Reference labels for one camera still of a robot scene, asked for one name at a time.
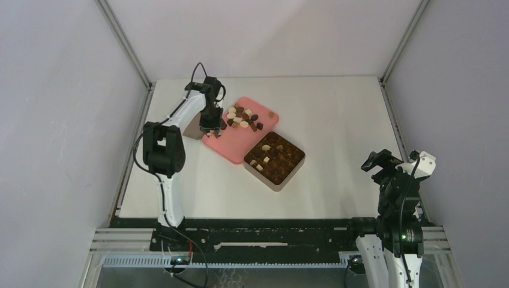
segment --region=white plastic part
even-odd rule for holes
[[[357,237],[355,244],[363,257],[370,288],[389,288],[389,276],[382,251],[382,241],[376,235]]]
[[[421,161],[419,162],[419,166],[417,166],[417,170],[415,171],[414,178],[416,179],[425,176],[430,176],[436,167],[435,156],[429,154],[426,151],[422,151],[419,157],[421,158]],[[403,164],[399,164],[398,166],[396,166],[396,168],[401,167],[403,171],[405,171],[408,174],[411,174],[416,164],[417,161],[413,161],[411,163],[405,162]]]
[[[387,261],[387,269],[389,272],[389,287],[391,288],[419,288],[419,276],[421,271],[422,257],[417,257],[416,254],[405,254],[406,264],[410,270],[411,282],[407,283],[405,272],[405,265],[403,258],[396,258],[394,254],[385,250],[385,260]]]
[[[182,98],[183,102],[179,102],[176,105],[175,109],[173,110],[175,113],[173,113],[170,120],[164,124],[165,126],[169,127],[175,125],[180,128],[180,131],[183,132],[189,123],[191,123],[191,120],[193,120],[196,114],[205,108],[206,101],[203,94],[198,91],[191,91],[187,98],[186,95],[187,91],[184,92],[184,96]],[[182,189],[179,189],[178,186],[179,173],[173,174],[171,178],[168,178],[166,175],[159,173],[158,176],[161,177],[161,181],[163,182],[165,211],[162,209],[163,196],[159,191],[159,183],[157,183],[157,194],[160,204],[160,212],[157,220],[159,223],[161,223],[161,225],[168,227],[168,223],[164,217],[164,215],[166,215],[169,224],[173,227],[178,227],[184,219],[184,211],[182,209],[183,191]]]

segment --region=white wall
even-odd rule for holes
[[[144,88],[92,0],[0,4],[0,287],[76,287]]]
[[[436,156],[423,182],[466,287],[507,287],[509,2],[432,1],[389,80],[412,149]]]
[[[149,78],[381,77],[420,0],[110,0]]]

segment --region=brown chocolate tray insert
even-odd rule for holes
[[[281,191],[304,164],[305,153],[276,132],[269,132],[244,157],[244,167],[274,191]]]

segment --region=white table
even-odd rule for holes
[[[378,185],[360,167],[372,151],[400,158],[375,77],[220,79],[224,107],[250,97],[280,115],[274,131],[306,153],[306,162],[281,192],[273,192],[242,165],[184,138],[182,170],[187,218],[351,218],[377,216]],[[182,97],[188,79],[159,80],[147,121],[159,121]],[[141,148],[138,159],[141,162]],[[120,217],[156,218],[155,178],[133,167]]]

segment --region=pink cutting board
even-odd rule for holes
[[[206,146],[209,146],[212,150],[230,160],[233,164],[242,164],[244,156],[249,150],[274,128],[277,121],[279,121],[279,115],[274,112],[274,117],[270,118],[269,112],[273,112],[272,110],[246,97],[240,98],[236,103],[244,109],[251,109],[253,112],[252,115],[257,114],[258,120],[254,123],[262,123],[264,125],[263,130],[256,130],[256,132],[254,132],[251,127],[242,128],[239,126],[238,128],[232,128],[227,126],[226,129],[222,131],[221,137],[204,136],[202,141]],[[230,107],[224,107],[225,113],[223,119],[225,122],[228,120],[226,114],[228,114],[229,108]]]

